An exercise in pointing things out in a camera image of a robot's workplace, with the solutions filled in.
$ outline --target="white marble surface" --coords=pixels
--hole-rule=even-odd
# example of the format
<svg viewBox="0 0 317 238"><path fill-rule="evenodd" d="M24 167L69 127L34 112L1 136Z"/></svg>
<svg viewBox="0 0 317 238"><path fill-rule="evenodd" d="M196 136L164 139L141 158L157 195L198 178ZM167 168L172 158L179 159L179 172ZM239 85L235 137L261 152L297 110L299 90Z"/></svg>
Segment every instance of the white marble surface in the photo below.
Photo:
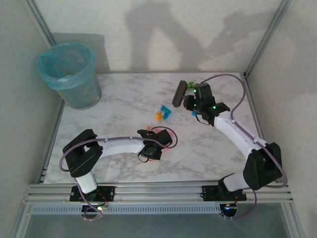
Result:
<svg viewBox="0 0 317 238"><path fill-rule="evenodd" d="M171 104L180 80L201 82L216 73L156 73L99 75L103 96L94 107L78 111L65 106L44 183L73 183L69 173L59 170L63 147L83 130L97 135L124 135L165 125L179 137L176 148L163 152L160 161L141 163L136 154L100 158L93 168L97 182L217 180L244 167L238 148L220 131L200 124L183 106ZM242 96L239 82L228 76L209 81L217 102L233 108ZM172 110L167 120L155 114L165 105ZM235 116L256 133L248 100Z"/></svg>

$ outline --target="small plastic toy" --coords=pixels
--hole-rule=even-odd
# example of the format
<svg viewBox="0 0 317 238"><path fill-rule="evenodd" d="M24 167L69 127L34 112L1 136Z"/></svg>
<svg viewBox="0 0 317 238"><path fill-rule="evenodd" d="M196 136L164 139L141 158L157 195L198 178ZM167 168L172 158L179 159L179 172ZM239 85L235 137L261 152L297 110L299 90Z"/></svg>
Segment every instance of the small plastic toy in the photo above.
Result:
<svg viewBox="0 0 317 238"><path fill-rule="evenodd" d="M171 110L163 105L160 111L155 115L155 119L162 120L163 118L164 120L166 120L170 114L171 114Z"/></svg>
<svg viewBox="0 0 317 238"><path fill-rule="evenodd" d="M194 83L194 82L189 82L189 83L187 84L187 89L193 89L194 86L195 86L195 83Z"/></svg>

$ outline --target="perforated metal strip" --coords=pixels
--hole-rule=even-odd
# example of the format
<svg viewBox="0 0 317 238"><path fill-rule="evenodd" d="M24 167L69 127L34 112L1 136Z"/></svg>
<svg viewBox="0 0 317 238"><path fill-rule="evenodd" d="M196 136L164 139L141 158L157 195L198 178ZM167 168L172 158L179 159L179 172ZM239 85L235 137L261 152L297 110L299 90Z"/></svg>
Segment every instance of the perforated metal strip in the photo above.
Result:
<svg viewBox="0 0 317 238"><path fill-rule="evenodd" d="M82 205L34 205L33 215L72 215L81 214ZM149 204L149 205L115 205L111 204L104 210L104 214L128 215L128 214L218 214L219 204Z"/></svg>

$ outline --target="plastic trash can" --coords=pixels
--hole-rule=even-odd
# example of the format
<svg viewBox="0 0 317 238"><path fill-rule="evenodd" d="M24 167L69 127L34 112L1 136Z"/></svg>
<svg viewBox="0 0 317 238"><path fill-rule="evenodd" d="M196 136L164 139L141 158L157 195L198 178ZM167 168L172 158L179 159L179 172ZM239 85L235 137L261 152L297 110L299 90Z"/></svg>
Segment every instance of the plastic trash can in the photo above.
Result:
<svg viewBox="0 0 317 238"><path fill-rule="evenodd" d="M37 60L41 78L75 109L87 109L101 98L95 53L82 43L52 46Z"/></svg>

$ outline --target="glass panel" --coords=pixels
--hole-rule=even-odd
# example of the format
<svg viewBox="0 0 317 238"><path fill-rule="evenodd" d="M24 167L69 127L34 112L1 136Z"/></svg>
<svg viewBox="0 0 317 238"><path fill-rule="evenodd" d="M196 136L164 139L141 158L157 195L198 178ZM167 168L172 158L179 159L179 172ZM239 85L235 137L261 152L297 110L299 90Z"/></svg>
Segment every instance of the glass panel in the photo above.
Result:
<svg viewBox="0 0 317 238"><path fill-rule="evenodd" d="M252 204L239 204L239 213ZM280 204L259 204L237 220L218 214L107 215L93 222L80 215L33 215L27 238L261 238L290 237Z"/></svg>

